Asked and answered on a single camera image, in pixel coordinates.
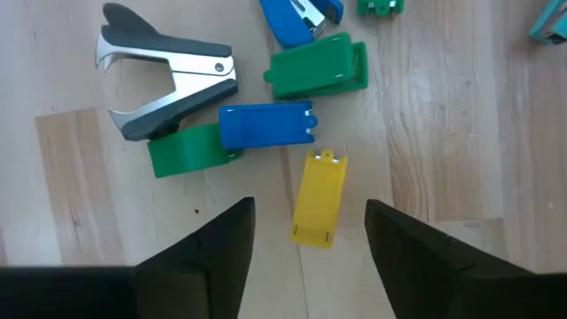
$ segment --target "green plastic piece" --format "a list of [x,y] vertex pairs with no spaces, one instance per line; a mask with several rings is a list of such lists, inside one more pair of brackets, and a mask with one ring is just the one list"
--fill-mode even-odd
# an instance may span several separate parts
[[264,81],[275,99],[313,97],[364,89],[369,85],[366,45],[347,33],[274,54]]
[[228,151],[222,147],[218,123],[150,141],[148,150],[158,178],[228,164],[242,154],[242,150]]
[[564,0],[550,0],[530,29],[530,36],[545,44],[561,44],[567,40],[567,15]]
[[404,12],[405,0],[358,0],[358,15],[366,15],[370,10],[378,17],[386,17],[394,13]]

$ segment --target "green plastic block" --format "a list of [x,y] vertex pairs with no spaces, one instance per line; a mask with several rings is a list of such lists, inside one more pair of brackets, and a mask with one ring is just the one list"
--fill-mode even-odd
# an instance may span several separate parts
[[218,123],[150,141],[148,150],[158,178],[228,164],[242,154],[242,150],[229,151],[222,147]]
[[358,0],[358,15],[366,15],[371,10],[378,17],[404,12],[405,0]]
[[289,99],[364,89],[369,84],[366,45],[347,33],[329,36],[271,57],[264,73],[274,98]]

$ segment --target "staple remover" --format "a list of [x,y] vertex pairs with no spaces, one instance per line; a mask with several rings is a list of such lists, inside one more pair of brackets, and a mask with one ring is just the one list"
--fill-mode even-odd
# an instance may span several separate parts
[[175,91],[134,112],[109,108],[114,123],[129,141],[157,139],[179,129],[187,115],[237,92],[237,75],[228,45],[160,34],[120,4],[105,4],[108,25],[97,39],[95,65],[108,67],[123,58],[168,63]]

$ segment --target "yellow plastic piece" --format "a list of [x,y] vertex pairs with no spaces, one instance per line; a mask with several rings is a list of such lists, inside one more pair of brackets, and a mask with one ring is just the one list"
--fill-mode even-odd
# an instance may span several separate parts
[[332,150],[321,155],[307,154],[293,213],[291,241],[318,248],[332,247],[345,176],[346,157],[335,159]]

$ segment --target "wooden surface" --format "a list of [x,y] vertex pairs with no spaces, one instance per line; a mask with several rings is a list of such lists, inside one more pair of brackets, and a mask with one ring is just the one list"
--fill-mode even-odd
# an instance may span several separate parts
[[[239,92],[280,51],[257,0],[121,1],[167,35],[233,47]],[[539,272],[567,270],[567,50],[527,38],[543,0],[407,0],[395,19],[345,17],[369,55],[366,90],[314,99],[317,142],[247,151],[156,180],[145,143],[105,108],[173,89],[165,66],[94,67],[100,1],[8,0],[0,11],[0,264],[129,264],[244,196],[257,229],[242,318],[392,318],[362,218],[377,198]],[[218,105],[185,126],[217,121]],[[307,150],[348,156],[331,250],[289,240]]]

